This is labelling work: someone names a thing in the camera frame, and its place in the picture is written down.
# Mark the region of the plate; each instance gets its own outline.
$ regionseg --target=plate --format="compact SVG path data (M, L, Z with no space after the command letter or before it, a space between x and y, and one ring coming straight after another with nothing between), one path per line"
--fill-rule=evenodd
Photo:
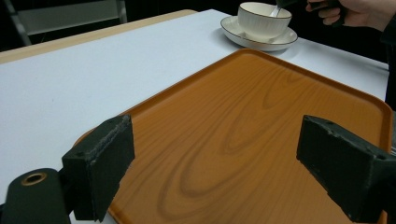
M238 23L237 16L226 17L221 20L223 33L234 43L249 48L263 51L276 51L290 47L298 38L297 34L289 27L282 35L269 40L268 42L259 42L250 40L245 36L245 32Z

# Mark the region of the hand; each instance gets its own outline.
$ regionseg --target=hand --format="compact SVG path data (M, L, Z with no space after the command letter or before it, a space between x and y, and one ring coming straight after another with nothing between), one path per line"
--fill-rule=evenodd
M319 3L319 7L306 6L306 11L319 10L318 15L323 23L330 25L340 18L341 8L325 8L328 5L324 0L308 0ZM384 31L385 27L396 13L396 0L340 0L345 8L345 26L367 26Z

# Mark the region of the wood grain pattern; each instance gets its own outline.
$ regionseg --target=wood grain pattern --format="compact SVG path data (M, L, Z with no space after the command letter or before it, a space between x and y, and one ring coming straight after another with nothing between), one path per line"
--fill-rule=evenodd
M380 100L251 49L125 113L136 159L119 223L350 223L295 158L303 115L390 148Z

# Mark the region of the spoon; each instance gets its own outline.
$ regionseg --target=spoon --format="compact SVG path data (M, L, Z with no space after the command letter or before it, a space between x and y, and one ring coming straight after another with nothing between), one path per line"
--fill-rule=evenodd
M279 14L280 9L281 9L280 6L276 5L276 7L274 7L274 10L270 14L270 17L277 17L277 14Z

